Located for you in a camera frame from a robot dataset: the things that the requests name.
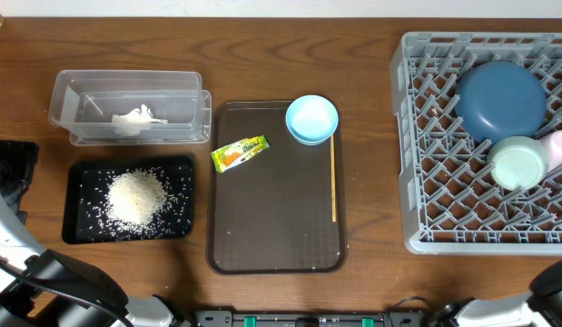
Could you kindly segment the white tissue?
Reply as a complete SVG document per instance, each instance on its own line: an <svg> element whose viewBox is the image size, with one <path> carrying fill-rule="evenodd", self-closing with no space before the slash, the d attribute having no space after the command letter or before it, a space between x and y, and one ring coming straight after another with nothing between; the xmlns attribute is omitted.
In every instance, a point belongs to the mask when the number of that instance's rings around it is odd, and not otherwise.
<svg viewBox="0 0 562 327"><path fill-rule="evenodd" d="M114 129L116 134L119 134L121 137L131 137L139 135L141 131L150 130L150 124L167 124L168 121L155 118L151 108L142 104L139 108L134 108L128 114L114 114L112 123L116 124Z"/></svg>

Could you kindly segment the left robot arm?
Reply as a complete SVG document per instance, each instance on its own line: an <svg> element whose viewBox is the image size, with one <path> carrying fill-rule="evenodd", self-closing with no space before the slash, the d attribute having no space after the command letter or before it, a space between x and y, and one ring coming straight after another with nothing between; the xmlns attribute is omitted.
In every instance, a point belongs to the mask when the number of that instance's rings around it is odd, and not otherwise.
<svg viewBox="0 0 562 327"><path fill-rule="evenodd" d="M0 140L0 326L193 326L162 297L129 297L107 273L47 250L20 209L38 159L32 142Z"/></svg>

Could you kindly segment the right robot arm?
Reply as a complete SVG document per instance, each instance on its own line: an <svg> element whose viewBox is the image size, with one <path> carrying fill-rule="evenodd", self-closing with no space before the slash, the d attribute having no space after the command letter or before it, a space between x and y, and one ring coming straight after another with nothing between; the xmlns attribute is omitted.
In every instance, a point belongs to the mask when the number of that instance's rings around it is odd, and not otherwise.
<svg viewBox="0 0 562 327"><path fill-rule="evenodd" d="M529 291L496 301L468 298L423 320L428 327L562 327L562 261L549 266Z"/></svg>

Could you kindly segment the dark blue plate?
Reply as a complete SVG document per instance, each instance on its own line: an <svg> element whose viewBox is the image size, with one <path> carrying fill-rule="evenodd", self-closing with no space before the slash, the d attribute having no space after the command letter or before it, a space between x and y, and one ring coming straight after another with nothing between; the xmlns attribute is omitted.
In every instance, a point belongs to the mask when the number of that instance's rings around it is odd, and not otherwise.
<svg viewBox="0 0 562 327"><path fill-rule="evenodd" d="M480 65L459 81L455 112L474 140L531 137L547 115L547 95L528 69L505 61Z"/></svg>

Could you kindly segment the pink cup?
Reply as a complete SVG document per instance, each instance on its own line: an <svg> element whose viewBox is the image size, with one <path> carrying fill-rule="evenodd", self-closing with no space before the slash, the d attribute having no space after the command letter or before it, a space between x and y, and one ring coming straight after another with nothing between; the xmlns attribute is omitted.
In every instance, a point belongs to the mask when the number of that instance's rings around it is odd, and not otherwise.
<svg viewBox="0 0 562 327"><path fill-rule="evenodd" d="M548 170L552 171L562 164L562 130L544 136L540 142L547 151Z"/></svg>

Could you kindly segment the pile of white rice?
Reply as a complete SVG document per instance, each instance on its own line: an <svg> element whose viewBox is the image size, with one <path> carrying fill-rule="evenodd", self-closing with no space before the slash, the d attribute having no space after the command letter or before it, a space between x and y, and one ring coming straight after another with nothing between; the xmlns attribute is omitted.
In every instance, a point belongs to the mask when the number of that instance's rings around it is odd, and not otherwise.
<svg viewBox="0 0 562 327"><path fill-rule="evenodd" d="M103 169L80 182L76 240L102 243L170 239L192 229L188 167Z"/></svg>

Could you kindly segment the mint green bowl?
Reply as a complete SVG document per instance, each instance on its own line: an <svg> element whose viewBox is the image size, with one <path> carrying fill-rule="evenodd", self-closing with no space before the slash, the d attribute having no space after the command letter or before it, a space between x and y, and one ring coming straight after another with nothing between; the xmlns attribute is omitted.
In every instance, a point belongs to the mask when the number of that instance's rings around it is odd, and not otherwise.
<svg viewBox="0 0 562 327"><path fill-rule="evenodd" d="M542 143L526 136L511 136L494 144L487 155L494 181L502 188L528 190L547 175L548 154Z"/></svg>

